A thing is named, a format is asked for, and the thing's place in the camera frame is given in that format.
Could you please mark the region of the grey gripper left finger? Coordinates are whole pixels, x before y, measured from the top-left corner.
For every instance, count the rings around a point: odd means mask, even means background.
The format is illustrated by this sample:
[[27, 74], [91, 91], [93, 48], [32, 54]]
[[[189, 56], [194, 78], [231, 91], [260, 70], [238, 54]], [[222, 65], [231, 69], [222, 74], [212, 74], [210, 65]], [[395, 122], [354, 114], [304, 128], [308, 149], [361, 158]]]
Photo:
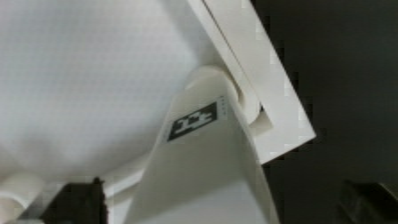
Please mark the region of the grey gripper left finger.
[[16, 218], [16, 224], [109, 224], [103, 180], [52, 183]]

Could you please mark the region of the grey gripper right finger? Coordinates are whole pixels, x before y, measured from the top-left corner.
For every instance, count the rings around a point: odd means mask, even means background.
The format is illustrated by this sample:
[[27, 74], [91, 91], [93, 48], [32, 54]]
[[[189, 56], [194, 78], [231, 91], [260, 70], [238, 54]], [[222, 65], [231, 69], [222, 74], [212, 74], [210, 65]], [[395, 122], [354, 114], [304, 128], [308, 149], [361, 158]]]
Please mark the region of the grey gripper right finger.
[[398, 183], [343, 182], [334, 224], [398, 224]]

